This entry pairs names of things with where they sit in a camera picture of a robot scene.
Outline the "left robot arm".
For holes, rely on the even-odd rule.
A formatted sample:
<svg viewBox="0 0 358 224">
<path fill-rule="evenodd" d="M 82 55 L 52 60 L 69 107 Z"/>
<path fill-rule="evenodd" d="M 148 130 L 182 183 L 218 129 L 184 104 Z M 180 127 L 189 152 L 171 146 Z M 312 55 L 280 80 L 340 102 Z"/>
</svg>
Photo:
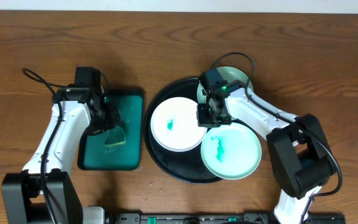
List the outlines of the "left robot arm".
<svg viewBox="0 0 358 224">
<path fill-rule="evenodd" d="M 109 223 L 107 210 L 82 206 L 70 179 L 80 139 L 113 127 L 116 114 L 96 85 L 53 93 L 52 116 L 30 161 L 1 185 L 9 223 Z"/>
</svg>

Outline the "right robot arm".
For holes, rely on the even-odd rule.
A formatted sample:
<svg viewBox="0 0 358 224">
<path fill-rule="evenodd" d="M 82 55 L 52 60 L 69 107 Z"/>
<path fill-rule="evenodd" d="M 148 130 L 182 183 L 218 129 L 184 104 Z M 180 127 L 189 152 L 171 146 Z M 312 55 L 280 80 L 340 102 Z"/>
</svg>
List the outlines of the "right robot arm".
<svg viewBox="0 0 358 224">
<path fill-rule="evenodd" d="M 232 127 L 233 119 L 251 128 L 247 138 L 260 135 L 267 142 L 273 174 L 282 189 L 273 222 L 304 223 L 315 198 L 341 189 L 341 168 L 312 114 L 298 117 L 282 111 L 249 87 L 198 88 L 200 125 L 217 131 Z"/>
</svg>

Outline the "white plate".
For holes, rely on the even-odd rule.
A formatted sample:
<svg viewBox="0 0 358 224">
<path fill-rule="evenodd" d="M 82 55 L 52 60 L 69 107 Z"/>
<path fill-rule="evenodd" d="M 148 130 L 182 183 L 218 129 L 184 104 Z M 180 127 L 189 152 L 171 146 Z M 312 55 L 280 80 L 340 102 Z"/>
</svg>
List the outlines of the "white plate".
<svg viewBox="0 0 358 224">
<path fill-rule="evenodd" d="M 150 119 L 154 139 L 165 149 L 185 152 L 202 142 L 207 129 L 198 126 L 198 104 L 184 97 L 161 102 Z"/>
</svg>

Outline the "green yellow sponge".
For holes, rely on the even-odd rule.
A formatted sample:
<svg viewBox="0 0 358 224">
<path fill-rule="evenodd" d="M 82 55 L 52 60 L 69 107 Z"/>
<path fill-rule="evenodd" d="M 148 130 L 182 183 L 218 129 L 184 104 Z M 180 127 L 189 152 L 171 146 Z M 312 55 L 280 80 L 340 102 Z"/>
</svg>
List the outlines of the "green yellow sponge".
<svg viewBox="0 0 358 224">
<path fill-rule="evenodd" d="M 104 145 L 106 147 L 114 147 L 118 145 L 123 145 L 125 143 L 126 143 L 125 130 L 120 126 L 116 126 L 115 128 L 112 128 L 108 131 Z"/>
</svg>

